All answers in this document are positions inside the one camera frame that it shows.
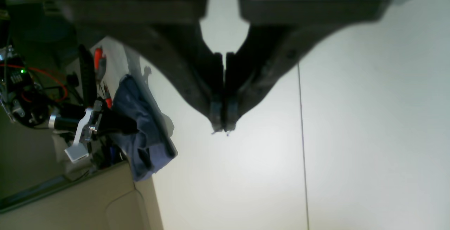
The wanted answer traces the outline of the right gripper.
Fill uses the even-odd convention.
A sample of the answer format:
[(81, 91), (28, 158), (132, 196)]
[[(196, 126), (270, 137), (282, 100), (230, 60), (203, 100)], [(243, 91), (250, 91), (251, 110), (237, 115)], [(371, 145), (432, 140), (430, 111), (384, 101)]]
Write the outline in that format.
[(109, 134), (136, 134), (138, 129), (134, 119), (110, 109), (103, 111), (103, 102), (96, 100), (93, 107), (85, 110), (84, 117), (78, 123), (72, 145), (65, 149), (71, 162), (89, 156), (91, 150), (88, 149), (88, 145), (97, 132), (99, 137), (103, 137)]

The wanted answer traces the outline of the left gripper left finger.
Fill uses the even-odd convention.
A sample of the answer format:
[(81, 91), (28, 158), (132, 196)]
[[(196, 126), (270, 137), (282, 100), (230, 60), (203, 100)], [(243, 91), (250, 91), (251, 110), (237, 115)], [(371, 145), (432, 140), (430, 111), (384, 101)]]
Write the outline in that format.
[(223, 59), (204, 41), (208, 0), (56, 0), (74, 25), (98, 30), (138, 52), (183, 99), (223, 131)]

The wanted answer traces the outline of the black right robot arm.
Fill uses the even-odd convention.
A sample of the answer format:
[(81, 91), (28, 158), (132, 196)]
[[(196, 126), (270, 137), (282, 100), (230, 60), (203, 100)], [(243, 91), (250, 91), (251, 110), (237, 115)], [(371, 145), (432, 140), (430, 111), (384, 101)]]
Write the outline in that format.
[[(69, 132), (66, 155), (72, 162), (90, 155), (90, 143), (112, 133), (136, 134), (136, 121), (112, 110), (108, 87), (104, 97), (97, 90), (107, 69), (102, 48), (90, 53), (78, 47), (80, 78), (66, 76), (62, 82), (51, 73), (26, 65), (13, 46), (1, 49), (1, 105), (12, 122), (32, 129), (45, 123), (49, 129)], [(75, 87), (82, 81), (83, 94)]]

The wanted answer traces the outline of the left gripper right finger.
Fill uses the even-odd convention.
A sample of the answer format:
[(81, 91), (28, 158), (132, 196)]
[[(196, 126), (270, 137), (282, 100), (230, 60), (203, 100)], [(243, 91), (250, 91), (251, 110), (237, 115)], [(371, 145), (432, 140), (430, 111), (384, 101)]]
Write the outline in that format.
[(226, 55), (225, 130), (234, 130), (317, 44), (345, 27), (378, 21), (391, 1), (238, 0), (249, 29)]

